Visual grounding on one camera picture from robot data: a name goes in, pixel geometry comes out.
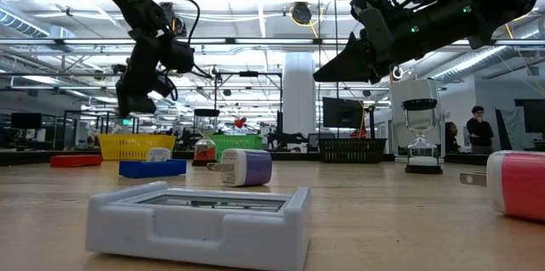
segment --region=white column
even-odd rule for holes
[[[316,100],[312,53],[286,53],[284,86],[284,133],[316,132]]]

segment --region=white plastic holder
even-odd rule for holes
[[[164,147],[154,147],[147,152],[146,162],[167,161],[169,159],[172,159],[172,151]]]
[[[310,188],[201,191],[152,182],[91,196],[88,251],[271,271],[303,270]]]

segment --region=person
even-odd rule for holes
[[[456,124],[452,122],[445,123],[445,151],[447,153],[460,152],[460,146],[456,141],[456,135],[458,135]]]
[[[489,155],[494,152],[492,148],[491,125],[483,120],[485,109],[481,106],[475,106],[471,113],[473,117],[469,119],[466,127],[469,132],[469,141],[471,142],[471,152],[476,154]]]

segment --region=black basket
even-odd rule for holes
[[[325,163],[378,164],[387,139],[320,139],[320,161]]]

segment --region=wooden table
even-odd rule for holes
[[[90,194],[161,180],[118,177],[117,168],[0,168],[0,270],[231,270],[86,252]],[[393,163],[277,162],[267,187],[236,190],[311,187],[306,270],[545,270],[545,225],[495,213],[485,188],[458,181],[483,169],[451,164],[442,176],[422,176]],[[226,189],[205,169],[163,180]]]

